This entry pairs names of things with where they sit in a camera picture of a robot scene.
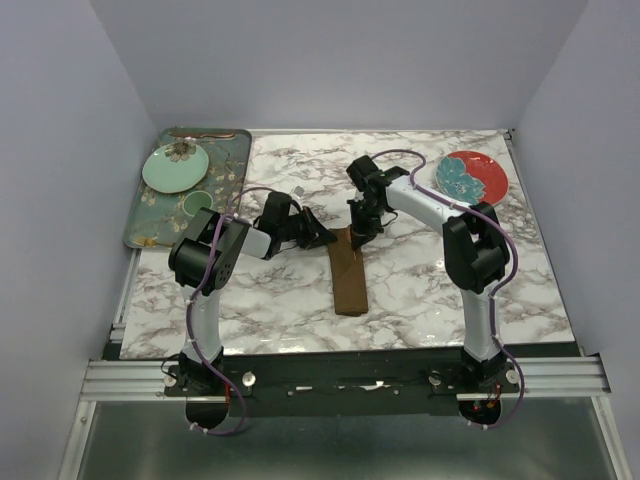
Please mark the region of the brown fabric napkin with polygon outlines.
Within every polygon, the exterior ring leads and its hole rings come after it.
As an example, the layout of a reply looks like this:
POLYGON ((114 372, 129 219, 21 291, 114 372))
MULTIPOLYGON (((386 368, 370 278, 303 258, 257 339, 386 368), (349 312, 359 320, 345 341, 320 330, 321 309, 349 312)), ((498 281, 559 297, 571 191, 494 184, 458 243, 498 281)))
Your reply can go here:
POLYGON ((330 229, 336 241, 328 245, 334 311, 357 317, 369 310, 363 255, 351 248, 348 228, 330 229))

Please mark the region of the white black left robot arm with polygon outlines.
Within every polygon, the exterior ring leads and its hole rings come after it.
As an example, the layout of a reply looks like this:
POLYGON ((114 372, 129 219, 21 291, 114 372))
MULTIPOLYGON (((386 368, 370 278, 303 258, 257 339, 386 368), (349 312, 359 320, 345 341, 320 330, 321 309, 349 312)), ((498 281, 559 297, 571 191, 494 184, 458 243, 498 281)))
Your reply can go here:
POLYGON ((209 395, 229 385, 222 373, 220 296, 242 254, 269 260, 284 243, 310 250, 336 241, 309 208, 274 190, 268 191, 262 213, 252 223, 231 213, 200 209, 168 260, 186 301, 186 339, 177 371, 170 375, 176 386, 209 395))

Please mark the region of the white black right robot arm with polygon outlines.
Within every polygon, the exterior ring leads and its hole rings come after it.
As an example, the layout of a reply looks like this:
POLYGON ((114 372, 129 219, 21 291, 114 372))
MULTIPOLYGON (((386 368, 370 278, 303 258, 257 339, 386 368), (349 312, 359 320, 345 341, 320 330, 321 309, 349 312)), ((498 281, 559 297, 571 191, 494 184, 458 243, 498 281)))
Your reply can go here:
POLYGON ((498 340, 495 293, 503 284, 507 264, 515 259, 495 210, 486 202, 462 204, 423 187, 414 172, 401 167, 384 171, 370 156, 354 160, 347 174, 358 192, 348 202, 352 249, 384 231, 385 213, 407 214, 441 235, 445 270, 463 302, 460 379, 471 391, 485 390, 507 363, 498 340))

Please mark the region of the red and teal plate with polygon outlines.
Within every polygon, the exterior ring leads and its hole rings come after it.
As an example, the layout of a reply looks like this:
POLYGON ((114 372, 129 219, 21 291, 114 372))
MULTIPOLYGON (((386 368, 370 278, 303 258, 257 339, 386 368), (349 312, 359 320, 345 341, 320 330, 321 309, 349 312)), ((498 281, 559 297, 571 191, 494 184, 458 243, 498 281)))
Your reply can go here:
POLYGON ((444 156, 435 181, 445 195, 469 204, 499 204, 509 191, 509 178, 493 158, 476 151, 456 151, 444 156))

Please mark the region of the mint green cup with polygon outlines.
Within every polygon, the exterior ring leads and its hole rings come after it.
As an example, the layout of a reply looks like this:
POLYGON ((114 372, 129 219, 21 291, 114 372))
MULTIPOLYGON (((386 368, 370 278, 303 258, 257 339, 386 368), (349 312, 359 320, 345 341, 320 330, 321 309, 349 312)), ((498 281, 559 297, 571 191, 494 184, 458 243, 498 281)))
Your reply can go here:
POLYGON ((202 209, 210 209, 213 206, 213 198, 206 191, 193 191, 183 201, 182 208, 186 215, 195 216, 202 209))

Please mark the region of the teal floral serving tray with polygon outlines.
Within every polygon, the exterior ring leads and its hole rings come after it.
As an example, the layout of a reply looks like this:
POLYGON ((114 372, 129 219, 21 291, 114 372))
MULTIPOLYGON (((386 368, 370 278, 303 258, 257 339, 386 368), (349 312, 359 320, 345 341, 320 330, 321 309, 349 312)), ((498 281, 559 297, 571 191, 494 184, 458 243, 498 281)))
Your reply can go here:
POLYGON ((236 137, 233 140, 189 141, 206 151, 210 163, 206 176, 187 191, 176 194, 156 192, 142 180, 141 171, 141 183, 133 200, 123 234, 123 241, 130 248, 142 248, 133 243, 136 237, 149 237, 167 243, 175 242, 193 218, 186 215, 182 208, 184 198, 189 193, 208 192, 213 198, 213 206, 210 209, 220 211, 244 185, 252 146, 251 133, 242 129, 170 127, 159 134, 151 154, 164 145, 181 140, 188 141, 173 138, 169 135, 171 131, 234 133, 236 137))

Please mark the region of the copper spoon on tray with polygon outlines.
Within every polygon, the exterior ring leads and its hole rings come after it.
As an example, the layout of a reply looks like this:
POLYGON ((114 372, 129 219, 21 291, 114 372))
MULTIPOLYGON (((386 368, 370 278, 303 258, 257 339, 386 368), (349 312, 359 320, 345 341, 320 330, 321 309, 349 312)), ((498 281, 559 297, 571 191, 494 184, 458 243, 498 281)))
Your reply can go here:
POLYGON ((181 132, 171 131, 169 133, 173 138, 187 139, 188 141, 216 141, 216 140, 233 140, 236 135, 234 133, 216 133, 216 132, 181 132))

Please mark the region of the mint green floral plate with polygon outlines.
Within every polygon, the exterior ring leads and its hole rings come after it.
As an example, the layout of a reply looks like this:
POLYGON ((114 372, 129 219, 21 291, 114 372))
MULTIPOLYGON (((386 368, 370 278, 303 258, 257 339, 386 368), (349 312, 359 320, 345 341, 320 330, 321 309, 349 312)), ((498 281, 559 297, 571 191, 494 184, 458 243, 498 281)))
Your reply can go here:
POLYGON ((176 194, 200 182, 209 169, 209 155, 199 145, 177 141, 157 148, 144 162, 142 180, 156 192, 176 194))

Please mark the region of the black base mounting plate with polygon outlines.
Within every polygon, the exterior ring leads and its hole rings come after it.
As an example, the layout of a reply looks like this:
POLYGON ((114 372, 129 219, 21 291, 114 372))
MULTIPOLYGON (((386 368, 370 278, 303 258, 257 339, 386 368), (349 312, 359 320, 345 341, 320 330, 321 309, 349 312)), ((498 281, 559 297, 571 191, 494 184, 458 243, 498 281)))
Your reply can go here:
POLYGON ((462 416, 495 425, 520 394, 516 362, 477 362, 460 347, 346 353, 219 355, 211 368, 180 353, 161 365, 164 394, 213 433, 276 417, 462 416))

